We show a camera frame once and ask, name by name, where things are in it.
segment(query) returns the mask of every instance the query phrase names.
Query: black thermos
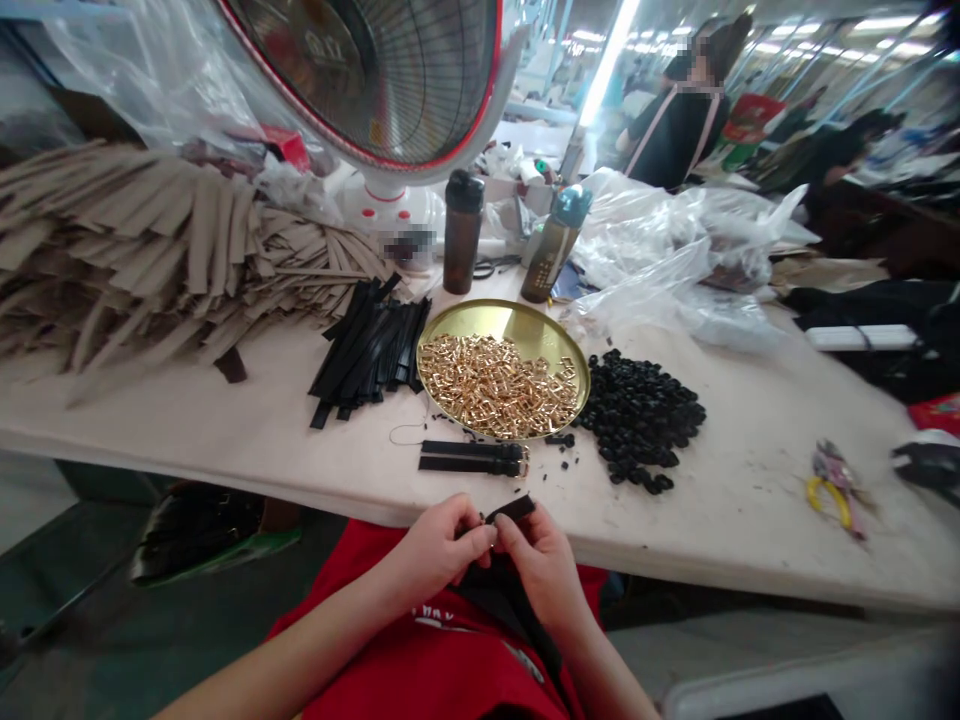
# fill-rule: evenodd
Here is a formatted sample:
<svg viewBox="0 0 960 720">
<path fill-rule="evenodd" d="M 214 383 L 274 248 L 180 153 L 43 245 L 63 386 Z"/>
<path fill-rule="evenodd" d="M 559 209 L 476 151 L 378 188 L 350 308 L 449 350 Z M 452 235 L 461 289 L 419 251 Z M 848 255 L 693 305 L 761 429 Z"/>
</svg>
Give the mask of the black thermos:
<svg viewBox="0 0 960 720">
<path fill-rule="evenodd" d="M 450 173 L 445 193 L 447 223 L 443 236 L 443 289 L 466 295 L 473 285 L 480 224 L 483 220 L 483 180 L 466 170 Z"/>
</svg>

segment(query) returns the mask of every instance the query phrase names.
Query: pliers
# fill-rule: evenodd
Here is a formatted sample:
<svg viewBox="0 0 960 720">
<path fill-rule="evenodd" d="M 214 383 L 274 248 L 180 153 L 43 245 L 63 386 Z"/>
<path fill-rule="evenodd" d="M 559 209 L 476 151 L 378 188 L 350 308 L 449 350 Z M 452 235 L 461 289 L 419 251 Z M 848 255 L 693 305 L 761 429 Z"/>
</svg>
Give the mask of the pliers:
<svg viewBox="0 0 960 720">
<path fill-rule="evenodd" d="M 817 449 L 813 453 L 813 472 L 814 477 L 807 481 L 807 500 L 813 509 L 823 512 L 817 496 L 817 489 L 823 485 L 837 504 L 843 529 L 857 540 L 866 540 L 866 533 L 863 532 L 853 509 L 853 473 L 837 446 L 829 440 L 817 443 Z"/>
</svg>

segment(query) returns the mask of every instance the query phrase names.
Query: power strip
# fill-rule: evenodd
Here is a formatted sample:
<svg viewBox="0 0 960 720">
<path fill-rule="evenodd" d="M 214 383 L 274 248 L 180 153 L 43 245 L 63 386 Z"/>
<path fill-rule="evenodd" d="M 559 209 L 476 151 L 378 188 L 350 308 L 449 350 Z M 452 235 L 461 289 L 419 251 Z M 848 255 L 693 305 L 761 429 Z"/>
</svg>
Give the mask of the power strip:
<svg viewBox="0 0 960 720">
<path fill-rule="evenodd" d="M 907 350 L 917 335 L 906 325 L 850 325 L 810 328 L 807 340 L 820 352 L 848 352 L 856 350 Z M 868 347 L 866 336 L 870 340 Z"/>
</svg>

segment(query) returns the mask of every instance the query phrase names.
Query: round metal tray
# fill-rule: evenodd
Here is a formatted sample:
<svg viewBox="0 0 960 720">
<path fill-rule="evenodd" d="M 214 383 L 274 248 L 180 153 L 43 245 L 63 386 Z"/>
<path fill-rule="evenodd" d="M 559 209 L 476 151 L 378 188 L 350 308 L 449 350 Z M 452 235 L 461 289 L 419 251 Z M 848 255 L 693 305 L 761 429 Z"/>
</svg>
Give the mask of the round metal tray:
<svg viewBox="0 0 960 720">
<path fill-rule="evenodd" d="M 587 404 L 587 398 L 590 396 L 590 367 L 580 347 L 567 335 L 567 331 L 559 323 L 531 307 L 509 300 L 485 298 L 468 300 L 444 310 L 427 324 L 417 342 L 418 371 L 421 369 L 420 354 L 424 344 L 444 333 L 454 337 L 492 335 L 497 340 L 509 338 L 516 344 L 520 357 L 524 360 L 536 360 L 542 357 L 550 363 L 551 372 L 558 372 L 563 368 L 560 358 L 571 358 L 577 369 L 576 414 L 579 415 L 583 406 Z M 427 394 L 442 410 L 443 408 L 429 390 Z M 469 425 L 463 425 L 463 427 L 474 430 Z"/>
</svg>

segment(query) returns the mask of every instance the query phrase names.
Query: workbench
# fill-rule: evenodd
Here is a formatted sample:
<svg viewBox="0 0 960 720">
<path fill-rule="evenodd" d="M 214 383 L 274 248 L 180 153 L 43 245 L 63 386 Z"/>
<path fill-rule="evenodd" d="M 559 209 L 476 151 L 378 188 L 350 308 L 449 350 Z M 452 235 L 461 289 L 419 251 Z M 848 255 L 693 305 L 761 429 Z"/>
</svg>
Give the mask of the workbench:
<svg viewBox="0 0 960 720">
<path fill-rule="evenodd" d="M 465 299 L 519 299 L 522 271 L 476 281 Z M 437 287 L 433 314 L 461 298 Z M 550 312 L 559 314 L 561 308 Z M 462 430 L 408 388 L 309 429 L 307 396 L 327 341 L 306 324 L 244 342 L 247 381 L 228 385 L 190 359 L 146 374 L 119 366 L 88 402 L 65 408 L 71 383 L 57 358 L 0 366 L 0 447 L 218 483 L 375 523 L 412 523 L 466 491 L 482 511 L 530 492 L 569 534 L 578 561 L 702 585 L 911 610 L 960 608 L 954 512 L 901 483 L 891 448 L 913 431 L 904 408 L 811 348 L 782 310 L 786 337 L 771 357 L 702 346 L 685 334 L 637 326 L 614 335 L 627 357 L 661 363 L 700 395 L 708 417 L 660 496 L 614 486 L 595 438 L 573 431 L 560 453 L 530 441 L 526 479 L 420 472 L 423 439 Z M 605 340 L 582 344 L 603 353 Z M 818 438 L 832 439 L 879 506 L 861 513 L 858 543 L 805 496 Z M 562 462 L 569 469 L 561 469 Z"/>
</svg>

